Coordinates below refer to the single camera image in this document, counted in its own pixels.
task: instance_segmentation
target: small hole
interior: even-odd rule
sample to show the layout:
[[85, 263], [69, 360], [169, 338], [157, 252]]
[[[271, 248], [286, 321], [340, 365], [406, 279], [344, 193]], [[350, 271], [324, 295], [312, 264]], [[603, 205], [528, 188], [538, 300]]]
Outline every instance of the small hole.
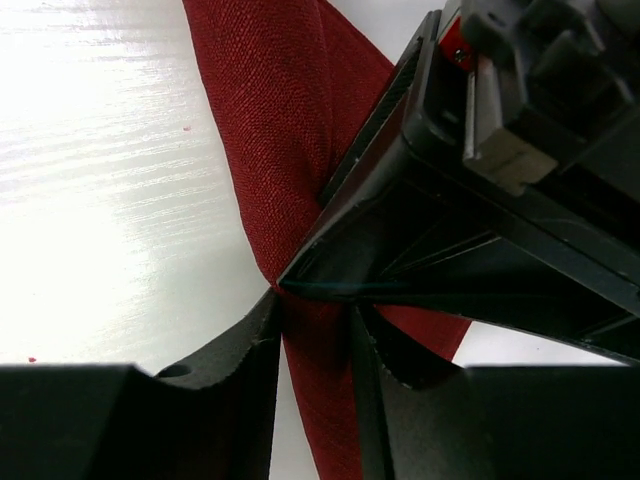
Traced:
[[189, 375], [190, 373], [191, 367], [176, 363], [175, 365], [171, 365], [170, 367], [161, 370], [158, 374], [158, 378], [178, 378]]
[[489, 12], [488, 17], [493, 21], [493, 23], [495, 23], [499, 27], [504, 28], [507, 26], [507, 24], [504, 23], [504, 21], [493, 12]]

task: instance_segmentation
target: fabric fold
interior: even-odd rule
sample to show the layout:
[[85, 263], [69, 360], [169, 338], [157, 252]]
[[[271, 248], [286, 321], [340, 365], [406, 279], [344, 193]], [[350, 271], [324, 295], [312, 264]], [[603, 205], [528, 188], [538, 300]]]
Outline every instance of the fabric fold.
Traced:
[[[184, 0], [184, 6], [243, 226], [258, 267], [275, 285], [319, 216], [318, 194], [392, 66], [324, 0]], [[342, 308], [282, 295], [287, 359], [320, 477], [359, 479]], [[418, 337], [448, 358], [468, 327], [432, 312], [405, 314], [385, 307], [394, 323], [426, 332]]]

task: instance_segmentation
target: white table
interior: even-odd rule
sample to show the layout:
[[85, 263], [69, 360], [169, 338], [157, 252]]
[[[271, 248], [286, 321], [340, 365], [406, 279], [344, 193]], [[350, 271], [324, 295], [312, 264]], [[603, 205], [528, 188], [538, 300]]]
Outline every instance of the white table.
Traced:
[[[442, 1], [334, 0], [391, 60]], [[154, 373], [266, 289], [179, 0], [0, 0], [0, 362]], [[609, 363], [474, 325], [456, 362]], [[317, 478], [281, 369], [272, 478]]]

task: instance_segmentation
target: red fabric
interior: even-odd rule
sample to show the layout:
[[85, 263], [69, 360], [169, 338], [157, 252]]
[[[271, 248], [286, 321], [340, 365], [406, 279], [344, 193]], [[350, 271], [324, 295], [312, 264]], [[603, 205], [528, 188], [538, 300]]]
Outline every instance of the red fabric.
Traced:
[[[273, 285], [321, 208], [316, 198], [371, 111], [389, 62], [322, 0], [184, 0], [244, 228]], [[341, 308], [285, 294], [284, 341], [323, 480], [362, 477]], [[385, 315], [451, 358], [468, 323]]]

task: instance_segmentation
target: black machine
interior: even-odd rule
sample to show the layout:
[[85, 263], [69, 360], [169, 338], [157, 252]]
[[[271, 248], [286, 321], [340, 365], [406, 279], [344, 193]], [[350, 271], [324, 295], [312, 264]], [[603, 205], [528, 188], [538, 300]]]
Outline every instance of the black machine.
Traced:
[[[427, 15], [280, 285], [351, 304], [365, 480], [640, 478], [640, 1]], [[373, 304], [631, 368], [461, 369]], [[266, 479], [278, 298], [149, 378], [0, 369], [0, 478]]]

